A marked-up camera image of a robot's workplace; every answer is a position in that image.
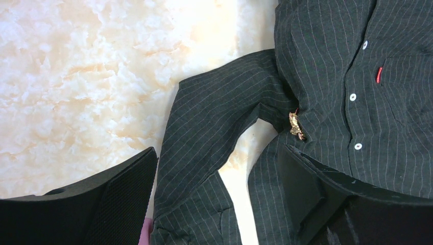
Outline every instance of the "shirt button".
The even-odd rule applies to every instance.
[[[349,97],[349,99],[350,99],[350,101],[355,101],[355,99],[356,99],[356,94],[351,94],[350,95],[350,97]]]
[[[362,147],[363,147],[363,144],[358,143],[355,145],[355,150],[361,150]]]
[[[365,50],[367,48],[367,46],[368,46],[368,41],[365,41],[363,44],[363,50]]]

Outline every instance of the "pinstripe fabric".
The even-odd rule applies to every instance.
[[[249,176],[260,244],[297,243],[276,170],[280,144],[376,186],[432,198],[433,2],[281,1],[274,38],[275,50],[179,84],[153,244],[241,244],[217,170],[257,118],[279,133]],[[307,141],[289,133],[297,107]]]

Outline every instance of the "marble floor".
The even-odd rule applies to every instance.
[[[272,48],[276,5],[0,1],[0,198],[44,194],[149,146],[159,154],[179,81]],[[243,244],[257,244],[246,179],[275,135],[258,121],[220,169]]]

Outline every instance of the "gold brooch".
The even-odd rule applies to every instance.
[[[302,133],[301,127],[299,126],[299,122],[298,122],[298,115],[297,115],[298,109],[296,109],[295,113],[290,112],[288,114],[290,125],[292,125],[292,129],[290,129],[290,133],[293,135],[298,135],[300,140],[305,140],[304,133]]]

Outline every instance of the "red tag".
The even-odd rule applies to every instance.
[[[382,74],[383,67],[379,67],[379,72],[377,73],[376,83],[380,83],[380,74]]]

